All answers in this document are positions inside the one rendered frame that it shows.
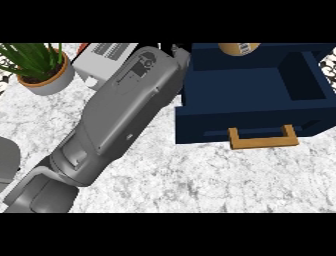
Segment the tan can with label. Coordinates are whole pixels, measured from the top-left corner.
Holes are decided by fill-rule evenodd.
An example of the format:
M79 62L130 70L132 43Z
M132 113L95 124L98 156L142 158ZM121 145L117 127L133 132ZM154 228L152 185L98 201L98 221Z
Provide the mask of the tan can with label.
M257 50L260 43L220 43L219 47L228 55L244 56Z

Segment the navy blue drawer front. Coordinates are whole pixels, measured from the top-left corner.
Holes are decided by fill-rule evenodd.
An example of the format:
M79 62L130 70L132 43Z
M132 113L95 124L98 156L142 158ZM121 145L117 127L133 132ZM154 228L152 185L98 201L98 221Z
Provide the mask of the navy blue drawer front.
M299 137L312 137L336 126L336 98L259 102L243 100L176 108L176 143L229 140L228 129L237 128L243 138L282 135L291 124Z

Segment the navy blue cabinet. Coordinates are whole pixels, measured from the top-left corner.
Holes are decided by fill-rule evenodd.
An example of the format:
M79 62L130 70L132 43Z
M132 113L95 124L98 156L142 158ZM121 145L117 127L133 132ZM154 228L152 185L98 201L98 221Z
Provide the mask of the navy blue cabinet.
M195 43L181 107L336 98L319 67L336 47L334 43L265 43L248 55L231 56L216 43Z

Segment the white boxy appliance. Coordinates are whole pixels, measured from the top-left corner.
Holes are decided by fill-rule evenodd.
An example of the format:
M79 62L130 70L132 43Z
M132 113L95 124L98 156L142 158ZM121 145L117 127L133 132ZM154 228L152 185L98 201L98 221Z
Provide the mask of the white boxy appliance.
M93 90L99 90L129 56L138 43L89 43L73 60L74 69Z

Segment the green plant in white pot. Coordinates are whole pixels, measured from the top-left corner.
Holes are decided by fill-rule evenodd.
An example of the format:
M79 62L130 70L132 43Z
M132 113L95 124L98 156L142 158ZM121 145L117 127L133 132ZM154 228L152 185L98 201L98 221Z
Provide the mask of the green plant in white pot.
M70 86L76 70L62 47L51 43L0 43L0 54L14 64L0 65L0 70L17 75L36 95L54 95Z

